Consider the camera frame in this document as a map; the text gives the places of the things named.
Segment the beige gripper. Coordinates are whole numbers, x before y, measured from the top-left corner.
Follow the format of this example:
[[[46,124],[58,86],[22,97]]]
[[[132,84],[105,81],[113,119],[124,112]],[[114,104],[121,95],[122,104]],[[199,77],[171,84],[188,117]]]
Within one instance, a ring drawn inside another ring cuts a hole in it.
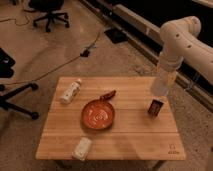
[[[166,86],[172,86],[177,77],[176,71],[168,72],[162,68],[159,68],[157,70],[157,73],[158,73],[158,77],[159,77],[160,81]]]

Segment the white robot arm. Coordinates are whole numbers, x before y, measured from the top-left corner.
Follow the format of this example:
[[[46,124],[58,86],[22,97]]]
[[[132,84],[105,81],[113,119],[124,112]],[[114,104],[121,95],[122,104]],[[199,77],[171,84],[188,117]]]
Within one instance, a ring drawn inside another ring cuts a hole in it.
[[[169,86],[169,74],[176,71],[186,60],[213,85],[213,48],[197,39],[201,22],[195,16],[164,23],[160,28],[163,49],[159,55],[158,86]]]

